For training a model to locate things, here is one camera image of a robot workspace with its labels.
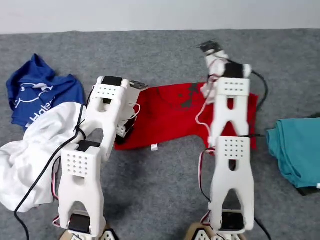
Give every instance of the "white tag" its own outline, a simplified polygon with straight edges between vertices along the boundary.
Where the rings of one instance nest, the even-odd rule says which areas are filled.
[[[152,152],[158,151],[158,144],[157,143],[151,145],[151,151]]]

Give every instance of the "crumpled cloth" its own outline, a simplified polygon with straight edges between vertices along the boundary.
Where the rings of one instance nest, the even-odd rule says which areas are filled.
[[[75,135],[80,109],[79,103],[62,103],[41,115],[26,130],[23,140],[10,142],[0,148],[0,202],[7,209],[15,210],[54,151]],[[25,213],[33,207],[53,201],[51,183],[55,159],[19,212]]]

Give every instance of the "folded shirt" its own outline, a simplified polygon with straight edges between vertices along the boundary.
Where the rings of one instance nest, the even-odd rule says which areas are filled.
[[[320,118],[282,119],[267,131],[269,152],[295,187],[320,184]]]
[[[39,116],[65,102],[85,103],[82,84],[71,74],[56,76],[44,60],[34,54],[6,82],[12,123],[26,130]]]

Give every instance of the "blue t-shirt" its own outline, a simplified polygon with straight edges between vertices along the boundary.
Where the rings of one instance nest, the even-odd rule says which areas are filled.
[[[38,55],[6,82],[12,123],[27,129],[39,116],[65,102],[85,103],[82,84],[71,74],[56,76]]]

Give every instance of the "red t-shirt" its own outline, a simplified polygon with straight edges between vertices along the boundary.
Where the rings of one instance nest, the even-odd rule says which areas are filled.
[[[205,126],[196,123],[205,99],[200,91],[201,83],[183,83],[151,87],[140,93],[137,103],[141,105],[140,113],[134,124],[133,132],[125,143],[115,144],[116,150],[129,150],[159,144],[165,141],[197,135],[208,147],[208,131]],[[250,134],[254,134],[256,106],[258,96],[250,94],[248,98],[248,123]],[[233,99],[228,100],[231,108]],[[200,122],[211,125],[214,116],[214,105],[206,106]],[[231,122],[226,124],[222,136],[236,136]],[[256,148],[256,140],[251,139],[251,147]]]

